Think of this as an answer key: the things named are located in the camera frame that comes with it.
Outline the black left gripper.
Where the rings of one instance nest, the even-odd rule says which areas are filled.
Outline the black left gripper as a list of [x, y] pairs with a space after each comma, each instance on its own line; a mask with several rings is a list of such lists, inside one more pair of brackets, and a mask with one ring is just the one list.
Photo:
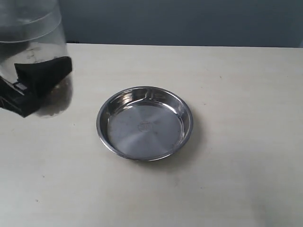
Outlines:
[[58, 114], [71, 102], [71, 57], [63, 56], [49, 61], [14, 64], [18, 85], [23, 93], [3, 77], [0, 78], [0, 107], [22, 117], [32, 113]]

